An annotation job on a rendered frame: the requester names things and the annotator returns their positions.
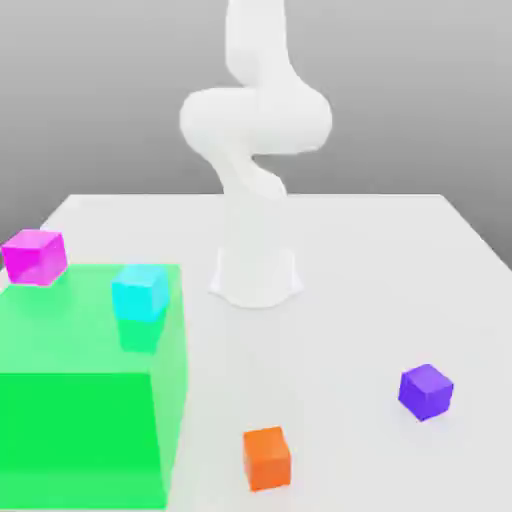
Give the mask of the small cyan cube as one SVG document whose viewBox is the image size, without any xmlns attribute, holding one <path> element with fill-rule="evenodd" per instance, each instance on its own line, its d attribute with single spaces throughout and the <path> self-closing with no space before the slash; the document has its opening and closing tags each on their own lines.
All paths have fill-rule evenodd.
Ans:
<svg viewBox="0 0 512 512">
<path fill-rule="evenodd" d="M 151 264 L 125 265 L 113 278 L 111 290 L 118 319 L 153 322 L 170 300 L 167 268 Z"/>
</svg>

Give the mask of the small orange cube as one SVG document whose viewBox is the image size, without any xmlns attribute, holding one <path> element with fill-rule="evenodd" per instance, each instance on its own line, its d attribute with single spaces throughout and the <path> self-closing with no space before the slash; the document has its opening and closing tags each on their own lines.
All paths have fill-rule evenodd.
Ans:
<svg viewBox="0 0 512 512">
<path fill-rule="evenodd" d="M 245 432 L 243 461 L 252 492 L 291 483 L 291 452 L 280 426 Z"/>
</svg>

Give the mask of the small purple cube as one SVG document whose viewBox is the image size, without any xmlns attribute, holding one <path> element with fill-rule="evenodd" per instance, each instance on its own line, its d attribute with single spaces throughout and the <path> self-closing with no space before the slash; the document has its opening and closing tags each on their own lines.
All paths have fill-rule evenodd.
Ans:
<svg viewBox="0 0 512 512">
<path fill-rule="evenodd" d="M 422 422 L 449 409 L 453 390 L 454 383 L 426 363 L 401 374 L 398 400 Z"/>
</svg>

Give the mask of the small magenta cube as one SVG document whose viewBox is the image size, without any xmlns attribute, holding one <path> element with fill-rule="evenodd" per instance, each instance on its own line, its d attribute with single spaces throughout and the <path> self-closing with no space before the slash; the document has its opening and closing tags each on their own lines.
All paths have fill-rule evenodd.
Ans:
<svg viewBox="0 0 512 512">
<path fill-rule="evenodd" d="M 9 281 L 49 286 L 68 267 L 61 232 L 23 229 L 0 248 Z"/>
</svg>

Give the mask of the large green box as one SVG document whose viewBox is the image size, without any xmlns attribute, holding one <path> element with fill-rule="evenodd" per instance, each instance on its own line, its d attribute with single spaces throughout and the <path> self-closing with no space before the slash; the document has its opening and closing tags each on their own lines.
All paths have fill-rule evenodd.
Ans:
<svg viewBox="0 0 512 512">
<path fill-rule="evenodd" d="M 117 264 L 0 292 L 0 511 L 163 510 L 188 361 L 181 270 L 152 322 L 115 316 Z"/>
</svg>

